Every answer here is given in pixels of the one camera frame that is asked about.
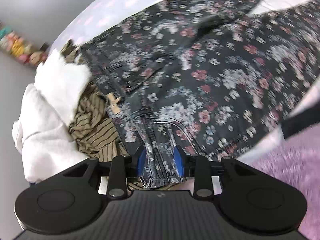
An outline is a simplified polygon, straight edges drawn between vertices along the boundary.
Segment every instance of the white cloth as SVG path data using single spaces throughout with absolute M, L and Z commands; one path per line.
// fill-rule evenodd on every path
M 54 50 L 46 62 L 38 66 L 35 87 L 69 126 L 90 79 L 86 65 L 66 64 L 60 52 Z
M 27 86 L 23 95 L 12 137 L 22 154 L 24 174 L 29 182 L 45 180 L 88 158 L 77 151 L 67 127 L 33 84 Z M 105 191 L 106 185 L 103 179 L 99 192 Z

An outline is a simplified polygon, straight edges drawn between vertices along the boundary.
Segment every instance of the purple fluffy rug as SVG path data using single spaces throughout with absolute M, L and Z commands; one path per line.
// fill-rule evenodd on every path
M 251 166 L 300 190 L 308 211 L 299 231 L 320 240 L 320 125 L 292 136 Z

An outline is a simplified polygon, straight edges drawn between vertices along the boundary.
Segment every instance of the gray floor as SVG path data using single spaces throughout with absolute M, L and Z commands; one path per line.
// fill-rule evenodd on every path
M 28 187 L 22 158 L 12 140 L 12 124 L 18 120 L 21 99 L 36 72 L 0 52 L 0 238 L 12 239 L 21 228 L 13 211 L 18 194 Z
M 0 0 L 0 20 L 37 46 L 51 44 L 66 26 L 94 0 Z M 13 204 L 28 187 L 21 155 L 12 140 L 26 86 L 35 70 L 0 52 L 0 239 L 13 239 L 21 228 Z

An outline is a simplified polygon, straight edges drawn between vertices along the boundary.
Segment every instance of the striped fabric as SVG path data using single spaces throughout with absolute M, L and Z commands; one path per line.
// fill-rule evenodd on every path
M 105 117 L 105 105 L 105 99 L 97 87 L 89 83 L 69 127 L 79 151 L 98 157 L 100 162 L 109 162 L 114 156 L 127 154 L 111 118 Z

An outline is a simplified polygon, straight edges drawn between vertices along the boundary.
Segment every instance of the floral jeans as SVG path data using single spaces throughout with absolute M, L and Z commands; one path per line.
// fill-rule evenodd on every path
M 144 187 L 181 182 L 173 148 L 239 157 L 319 75 L 320 2 L 246 16 L 260 0 L 164 0 L 81 47 L 129 154 L 147 148 Z

